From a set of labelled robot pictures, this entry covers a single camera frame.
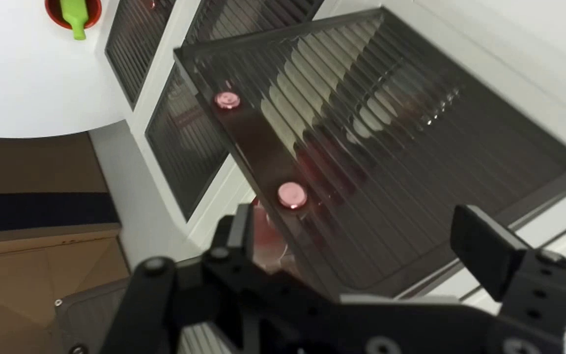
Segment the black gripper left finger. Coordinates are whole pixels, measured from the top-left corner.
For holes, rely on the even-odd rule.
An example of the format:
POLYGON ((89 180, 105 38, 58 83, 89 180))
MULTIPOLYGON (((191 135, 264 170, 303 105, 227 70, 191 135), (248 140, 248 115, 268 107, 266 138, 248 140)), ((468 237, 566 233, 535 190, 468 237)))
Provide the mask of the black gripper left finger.
POLYGON ((180 354, 189 329, 207 325, 233 354, 337 354, 317 329, 323 300, 252 260, 254 213, 223 217, 197 258, 144 260, 105 337, 101 354, 180 354))

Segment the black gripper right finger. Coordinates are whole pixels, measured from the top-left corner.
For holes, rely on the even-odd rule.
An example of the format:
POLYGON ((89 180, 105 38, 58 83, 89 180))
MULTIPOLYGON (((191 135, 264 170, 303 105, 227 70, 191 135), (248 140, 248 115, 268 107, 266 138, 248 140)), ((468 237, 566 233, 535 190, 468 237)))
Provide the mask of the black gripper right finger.
POLYGON ((451 247, 508 323, 566 331, 566 258, 535 251, 476 205, 455 209, 451 247))

